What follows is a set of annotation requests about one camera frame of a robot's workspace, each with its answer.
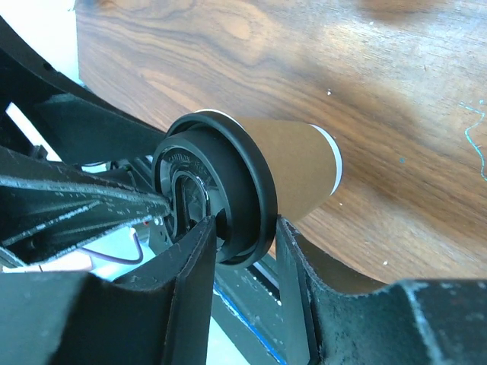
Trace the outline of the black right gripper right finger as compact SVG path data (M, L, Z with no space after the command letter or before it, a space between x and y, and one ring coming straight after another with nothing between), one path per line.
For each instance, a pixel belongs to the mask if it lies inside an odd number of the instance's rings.
M290 364L484 364L486 282L384 284L276 227L279 293Z

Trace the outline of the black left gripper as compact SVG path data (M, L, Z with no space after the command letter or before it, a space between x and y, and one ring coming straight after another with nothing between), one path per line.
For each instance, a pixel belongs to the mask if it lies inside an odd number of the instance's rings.
M1 107L14 104L59 165L132 171L150 179L164 133L57 71L1 21ZM48 262L122 227L170 210L166 198L98 176L1 177L1 261Z

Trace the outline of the black plastic cup lid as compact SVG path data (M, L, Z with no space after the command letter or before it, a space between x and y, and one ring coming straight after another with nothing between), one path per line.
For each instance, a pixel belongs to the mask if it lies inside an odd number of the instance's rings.
M203 218L216 222L216 262L247 268L275 236L277 193L250 129L215 109L177 119L158 145L152 185L169 202L168 240L177 243Z

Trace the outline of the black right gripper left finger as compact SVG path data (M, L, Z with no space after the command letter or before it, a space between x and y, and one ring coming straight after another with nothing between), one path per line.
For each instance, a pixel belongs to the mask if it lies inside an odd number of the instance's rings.
M86 271L1 276L3 364L204 364L216 223L115 281Z

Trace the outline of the brown paper coffee cup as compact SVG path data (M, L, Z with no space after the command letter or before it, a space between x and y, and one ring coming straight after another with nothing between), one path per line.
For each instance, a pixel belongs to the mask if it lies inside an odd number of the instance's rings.
M265 158L275 184L278 213L299 221L322 205L339 187L342 155L333 136L306 122L230 116L202 109L238 124Z

